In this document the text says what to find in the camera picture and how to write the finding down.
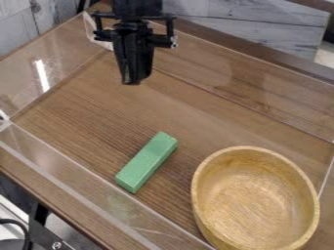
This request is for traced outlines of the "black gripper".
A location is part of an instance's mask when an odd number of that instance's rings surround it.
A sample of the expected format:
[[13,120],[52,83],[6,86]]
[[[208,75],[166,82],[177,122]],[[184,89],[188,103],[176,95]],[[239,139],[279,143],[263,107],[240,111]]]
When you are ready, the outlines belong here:
[[[174,48],[177,38],[173,31],[174,15],[162,12],[162,0],[110,0],[109,12],[93,12],[96,24],[93,39],[113,42],[113,52],[125,85],[137,85],[152,71],[153,47]],[[165,23],[165,33],[154,34],[149,21]],[[130,71],[128,46],[132,34],[136,38],[134,78]]]

